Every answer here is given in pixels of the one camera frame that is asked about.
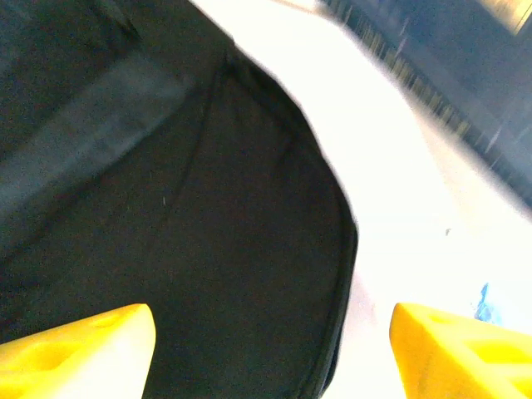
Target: black fabric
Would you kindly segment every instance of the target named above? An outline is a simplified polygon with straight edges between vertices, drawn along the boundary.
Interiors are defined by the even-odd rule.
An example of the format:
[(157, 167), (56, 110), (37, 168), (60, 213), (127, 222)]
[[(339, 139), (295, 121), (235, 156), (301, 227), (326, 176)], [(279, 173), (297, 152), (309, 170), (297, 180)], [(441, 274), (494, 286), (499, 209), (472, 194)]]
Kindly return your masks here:
[(188, 18), (174, 41), (145, 4), (121, 7), (137, 54), (197, 87), (1, 263), (0, 342), (147, 303), (145, 398), (320, 397), (357, 248), (349, 207), (281, 87), (189, 3), (168, 4), (150, 10)]

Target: black bag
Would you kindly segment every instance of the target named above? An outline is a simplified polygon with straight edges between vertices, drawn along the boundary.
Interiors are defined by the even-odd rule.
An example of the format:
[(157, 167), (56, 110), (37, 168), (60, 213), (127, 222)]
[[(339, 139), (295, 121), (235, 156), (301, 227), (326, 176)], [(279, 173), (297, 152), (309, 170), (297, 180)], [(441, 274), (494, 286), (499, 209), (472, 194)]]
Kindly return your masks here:
[(0, 4), (0, 343), (147, 303), (146, 398), (320, 397), (357, 231), (298, 107), (186, 1)]

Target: white floor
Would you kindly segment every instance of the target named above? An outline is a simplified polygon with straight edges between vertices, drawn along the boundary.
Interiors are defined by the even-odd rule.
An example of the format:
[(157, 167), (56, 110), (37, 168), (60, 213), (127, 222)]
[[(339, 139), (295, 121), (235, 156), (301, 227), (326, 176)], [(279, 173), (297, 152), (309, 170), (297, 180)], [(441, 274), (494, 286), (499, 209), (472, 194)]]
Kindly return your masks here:
[(273, 0), (194, 3), (302, 107), (357, 218), (352, 297), (325, 398), (404, 397), (387, 336), (395, 303), (471, 314), (486, 279), (527, 283), (530, 219), (347, 30)]

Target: yellow plastic object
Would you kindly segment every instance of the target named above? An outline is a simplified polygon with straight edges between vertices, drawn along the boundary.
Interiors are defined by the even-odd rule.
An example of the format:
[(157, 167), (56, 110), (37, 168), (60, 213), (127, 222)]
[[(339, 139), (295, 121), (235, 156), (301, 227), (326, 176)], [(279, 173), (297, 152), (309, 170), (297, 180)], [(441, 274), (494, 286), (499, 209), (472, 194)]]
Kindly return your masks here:
[(0, 345), (2, 399), (141, 398), (155, 346), (144, 304)]
[(532, 398), (532, 337), (399, 303), (390, 328), (408, 399)]

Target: white surface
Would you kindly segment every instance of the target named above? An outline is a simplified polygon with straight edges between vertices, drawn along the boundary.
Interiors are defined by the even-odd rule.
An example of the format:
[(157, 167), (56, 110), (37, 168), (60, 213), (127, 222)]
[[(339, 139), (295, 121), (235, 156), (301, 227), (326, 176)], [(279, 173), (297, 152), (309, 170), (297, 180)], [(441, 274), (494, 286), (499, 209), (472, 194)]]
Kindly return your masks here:
[[(505, 244), (530, 259), (530, 223), (490, 185), (478, 183), (478, 165), (434, 135), (419, 112), (414, 117), (348, 32), (269, 0), (194, 2), (302, 107), (358, 222), (352, 297), (326, 399), (404, 397), (387, 336), (395, 303), (470, 312), (471, 290), (501, 268), (480, 256), (505, 259), (504, 245), (497, 254), (490, 247), (504, 235)], [(468, 196), (464, 187), (472, 182), (476, 191)], [(486, 201), (491, 208), (482, 211)], [(486, 223), (494, 212), (505, 216)], [(522, 240), (514, 244), (501, 225), (518, 229)], [(479, 251), (484, 242), (489, 246)]]

